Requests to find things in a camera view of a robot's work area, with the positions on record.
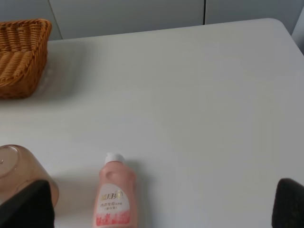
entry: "white table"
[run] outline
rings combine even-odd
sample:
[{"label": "white table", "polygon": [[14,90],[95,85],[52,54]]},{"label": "white table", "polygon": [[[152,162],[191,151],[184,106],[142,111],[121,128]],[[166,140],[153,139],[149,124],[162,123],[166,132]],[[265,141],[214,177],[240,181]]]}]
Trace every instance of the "white table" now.
[{"label": "white table", "polygon": [[304,183],[304,57],[273,19],[49,42],[39,91],[0,102],[0,144],[57,180],[56,228],[91,227],[98,172],[138,172],[140,228],[264,228]]}]

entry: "bottle label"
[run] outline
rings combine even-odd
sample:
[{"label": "bottle label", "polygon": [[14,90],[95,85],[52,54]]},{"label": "bottle label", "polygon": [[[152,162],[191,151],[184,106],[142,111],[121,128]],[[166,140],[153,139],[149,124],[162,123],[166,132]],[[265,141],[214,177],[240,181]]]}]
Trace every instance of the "bottle label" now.
[{"label": "bottle label", "polygon": [[99,192],[96,225],[129,224],[130,205],[126,194],[114,184],[104,184]]}]

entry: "pink bottle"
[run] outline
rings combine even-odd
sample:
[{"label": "pink bottle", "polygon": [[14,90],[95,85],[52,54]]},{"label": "pink bottle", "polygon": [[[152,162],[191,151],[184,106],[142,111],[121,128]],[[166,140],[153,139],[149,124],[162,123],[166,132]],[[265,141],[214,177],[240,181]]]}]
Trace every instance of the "pink bottle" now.
[{"label": "pink bottle", "polygon": [[136,175],[123,156],[108,153],[99,178],[93,228],[137,228]]}]

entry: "brown wicker basket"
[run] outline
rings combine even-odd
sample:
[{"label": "brown wicker basket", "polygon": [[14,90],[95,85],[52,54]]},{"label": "brown wicker basket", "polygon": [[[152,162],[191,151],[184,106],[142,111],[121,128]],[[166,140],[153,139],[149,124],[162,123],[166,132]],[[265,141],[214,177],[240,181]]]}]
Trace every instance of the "brown wicker basket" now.
[{"label": "brown wicker basket", "polygon": [[33,94],[47,62],[51,30],[44,19],[0,23],[0,98]]}]

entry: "transparent brown container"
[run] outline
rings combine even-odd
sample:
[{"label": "transparent brown container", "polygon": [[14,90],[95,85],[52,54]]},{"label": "transparent brown container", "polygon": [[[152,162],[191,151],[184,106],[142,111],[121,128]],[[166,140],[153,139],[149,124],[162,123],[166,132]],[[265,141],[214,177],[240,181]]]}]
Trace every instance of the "transparent brown container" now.
[{"label": "transparent brown container", "polygon": [[0,147],[0,201],[4,202],[36,180],[47,180],[55,207],[59,190],[35,156],[18,145]]}]

